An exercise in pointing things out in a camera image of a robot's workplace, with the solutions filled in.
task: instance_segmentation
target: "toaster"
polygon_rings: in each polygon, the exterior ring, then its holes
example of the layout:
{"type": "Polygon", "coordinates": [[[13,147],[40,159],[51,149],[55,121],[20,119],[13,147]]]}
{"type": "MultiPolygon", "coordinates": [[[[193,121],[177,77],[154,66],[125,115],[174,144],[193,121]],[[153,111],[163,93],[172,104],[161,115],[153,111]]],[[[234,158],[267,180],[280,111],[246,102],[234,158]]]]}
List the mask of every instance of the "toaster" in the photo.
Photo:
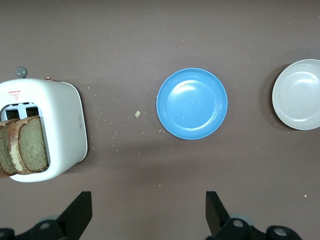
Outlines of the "toaster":
{"type": "Polygon", "coordinates": [[[0,83],[0,121],[39,115],[48,167],[13,180],[40,182],[62,174],[87,155],[88,140],[77,89],[48,79],[20,78],[0,83]]]}

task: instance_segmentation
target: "gray table surface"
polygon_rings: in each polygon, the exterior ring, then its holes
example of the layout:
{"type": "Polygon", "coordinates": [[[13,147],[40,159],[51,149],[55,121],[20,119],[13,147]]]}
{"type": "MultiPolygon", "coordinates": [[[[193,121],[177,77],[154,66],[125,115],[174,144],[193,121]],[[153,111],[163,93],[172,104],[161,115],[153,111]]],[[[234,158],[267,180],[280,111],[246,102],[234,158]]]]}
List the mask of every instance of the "gray table surface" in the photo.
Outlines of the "gray table surface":
{"type": "Polygon", "coordinates": [[[261,231],[319,237],[320,129],[285,126],[271,92],[286,66],[320,58],[320,1],[3,0],[0,23],[0,82],[25,66],[30,78],[73,84],[89,144],[54,179],[2,178],[0,227],[22,233],[91,191],[81,239],[202,240],[206,191],[217,191],[261,231]],[[220,128],[192,141],[156,112],[162,83],[190,67],[215,74],[228,95],[220,128]]]}

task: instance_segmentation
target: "bread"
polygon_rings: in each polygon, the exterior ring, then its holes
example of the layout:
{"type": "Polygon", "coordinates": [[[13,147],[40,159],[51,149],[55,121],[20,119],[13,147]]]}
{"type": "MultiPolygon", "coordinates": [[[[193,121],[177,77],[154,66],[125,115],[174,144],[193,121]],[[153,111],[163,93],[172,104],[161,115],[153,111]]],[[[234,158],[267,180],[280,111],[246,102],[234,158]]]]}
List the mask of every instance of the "bread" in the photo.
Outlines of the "bread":
{"type": "Polygon", "coordinates": [[[8,149],[19,174],[36,173],[48,166],[39,116],[30,116],[9,126],[8,149]]]}
{"type": "Polygon", "coordinates": [[[16,123],[19,119],[10,119],[7,121],[0,122],[0,171],[5,173],[8,176],[12,176],[17,174],[18,171],[16,170],[9,150],[8,150],[8,130],[9,126],[16,123]]]}

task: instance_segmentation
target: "bolt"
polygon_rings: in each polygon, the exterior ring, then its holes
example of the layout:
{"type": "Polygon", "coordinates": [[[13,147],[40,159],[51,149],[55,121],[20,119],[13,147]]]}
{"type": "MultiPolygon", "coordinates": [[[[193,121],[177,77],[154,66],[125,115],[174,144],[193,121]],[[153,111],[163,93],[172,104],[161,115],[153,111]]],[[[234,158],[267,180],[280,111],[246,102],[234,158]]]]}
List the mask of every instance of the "bolt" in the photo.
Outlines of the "bolt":
{"type": "Polygon", "coordinates": [[[286,231],[285,230],[283,230],[282,228],[275,228],[274,229],[274,232],[275,232],[275,234],[277,234],[278,236],[281,236],[281,237],[285,237],[285,236],[287,236],[287,233],[286,233],[286,231]]]}
{"type": "Polygon", "coordinates": [[[233,225],[235,225],[238,228],[242,228],[244,226],[244,223],[240,220],[234,220],[233,225]]]}
{"type": "Polygon", "coordinates": [[[49,227],[50,227],[50,224],[45,222],[45,223],[41,224],[39,228],[40,228],[40,230],[44,230],[44,229],[47,229],[49,227]]]}

